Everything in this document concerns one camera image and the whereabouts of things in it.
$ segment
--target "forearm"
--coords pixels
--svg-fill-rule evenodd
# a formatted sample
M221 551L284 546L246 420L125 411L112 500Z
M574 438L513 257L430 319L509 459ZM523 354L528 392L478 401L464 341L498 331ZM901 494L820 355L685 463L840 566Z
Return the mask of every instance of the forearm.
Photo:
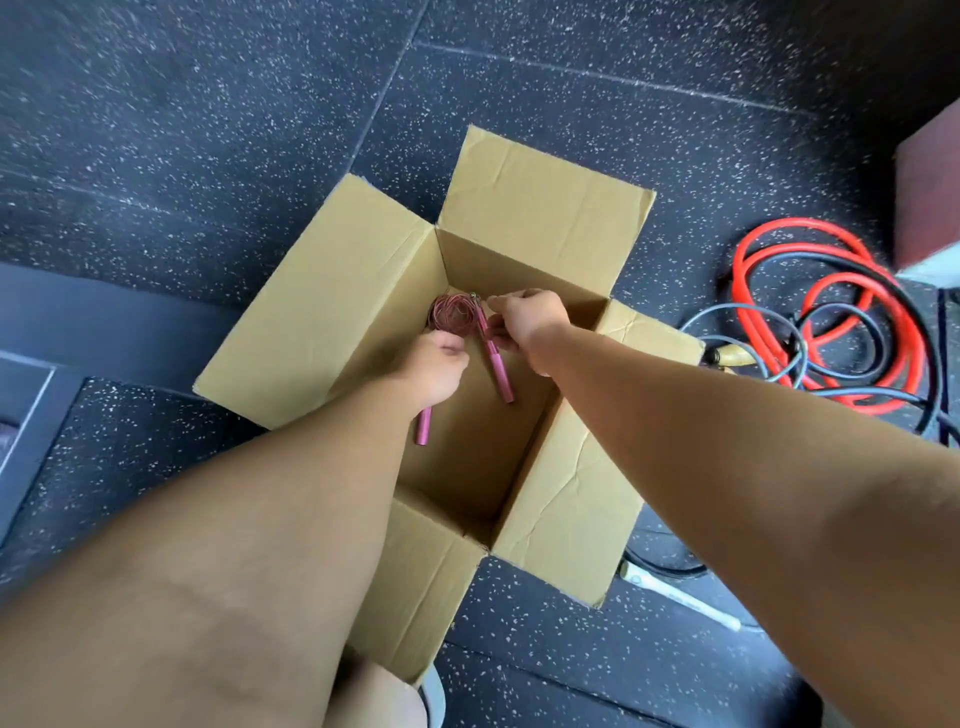
M818 687L874 718L871 696L886 720L910 704L911 675L929 690L922 665L943 666L944 637L920 625L960 609L953 574L936 566L960 554L953 454L841 405L581 329L552 328L534 354L640 494Z
M5 615L0 713L81 726L320 716L415 413L381 379L146 496Z

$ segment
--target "jump rope handle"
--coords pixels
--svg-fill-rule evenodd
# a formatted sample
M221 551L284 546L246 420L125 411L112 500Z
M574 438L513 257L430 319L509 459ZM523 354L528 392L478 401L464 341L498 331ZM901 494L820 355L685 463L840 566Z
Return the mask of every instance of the jump rope handle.
M503 357L500 356L500 351L497 349L496 344L487 338L487 329L489 326L487 325L487 314L483 311L483 305L476 299L474 299L474 303L477 307L477 325L480 327L480 335L487 344L487 353L490 355L493 375L496 377L496 386L500 390L500 397L502 397L507 404L510 404L510 402L514 400L514 390L510 386L510 378L507 377L507 368L503 365Z
M430 439L430 415L432 413L433 407L427 407L421 410L417 417L417 436L414 438L414 442L418 445L426 445L426 441Z

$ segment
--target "red tube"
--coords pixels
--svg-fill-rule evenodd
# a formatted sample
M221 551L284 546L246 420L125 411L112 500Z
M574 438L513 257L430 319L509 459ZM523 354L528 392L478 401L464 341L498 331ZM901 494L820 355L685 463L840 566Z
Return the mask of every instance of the red tube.
M767 246L755 253L747 255L748 249L767 232L782 230L784 228L808 228L817 231L826 232L837 238L841 243L847 246L849 250L829 245L825 243L779 243ZM777 253L785 252L807 252L824 253L851 260L882 274L894 283L897 280L882 266L878 265L870 251L858 237L843 228L808 217L788 217L781 220L774 220L759 226L749 232L737 245L733 253L733 285L732 299L736 303L756 303L753 294L747 285L747 278L750 271L758 265L759 262L769 258ZM924 352L924 343L916 324L910 318L903 306L891 296L874 280L857 273L833 273L818 280L806 294L804 298L803 313L806 313L814 305L820 294L834 283L853 283L863 289L856 305L861 310L866 311L876 299L880 302L890 314L894 324L894 333L897 337L896 350L897 355L891 362L890 367L883 373L882 377L876 382L877 386L895 386L900 379L904 368L907 370L906 381L901 389L911 394L917 394L924 375L924 364L926 356ZM763 361L770 367L771 372L778 372L786 366L790 359L790 354L778 341L774 332L764 321L762 314L750 309L738 309L737 316L750 344L756 349ZM825 331L819 336L813 335L813 326L808 323L803 330L804 341L809 351L810 360L821 366L825 365L824 359L820 354L819 347L834 341L849 332L859 323L855 316L848 316L837 326ZM830 376L824 376L823 383L817 381L812 376L804 377L804 386L807 389L824 389L839 386L839 382ZM779 380L780 384L790 386L789 377L784 376ZM889 400L881 403L864 404L860 403L867 399L866 396L853 396L838 398L849 407L871 415L879 415L892 412L904 406L906 402L902 400Z

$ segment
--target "open cardboard box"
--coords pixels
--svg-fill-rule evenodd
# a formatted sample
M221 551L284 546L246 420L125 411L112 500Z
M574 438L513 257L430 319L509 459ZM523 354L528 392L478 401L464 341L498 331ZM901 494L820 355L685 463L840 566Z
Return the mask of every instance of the open cardboard box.
M609 298L654 193L471 127L436 227L347 175L197 379L279 427L382 373L434 298L548 288L571 320L696 364L696 339ZM404 452L386 545L350 643L416 683L492 553L586 604L610 586L642 501L553 384L478 337L430 441Z

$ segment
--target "pink jump rope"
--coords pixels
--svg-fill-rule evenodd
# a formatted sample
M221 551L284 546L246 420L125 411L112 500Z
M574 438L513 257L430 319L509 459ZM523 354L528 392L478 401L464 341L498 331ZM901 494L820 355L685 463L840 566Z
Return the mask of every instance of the pink jump rope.
M483 305L475 293L471 293L469 296L464 293L438 296L430 306L427 324L431 328L449 331L458 336L467 336L474 326L478 327L481 337L487 344L487 353L490 355L493 375L496 377L496 386L500 390L500 396L508 404L514 400L514 390L510 387L507 369L503 366L503 357L500 356L500 352L493 341L487 339L487 315L484 313ZM430 437L432 410L432 407L427 407L420 412L420 417L417 420L417 437L414 440L418 445L426 445L426 441Z

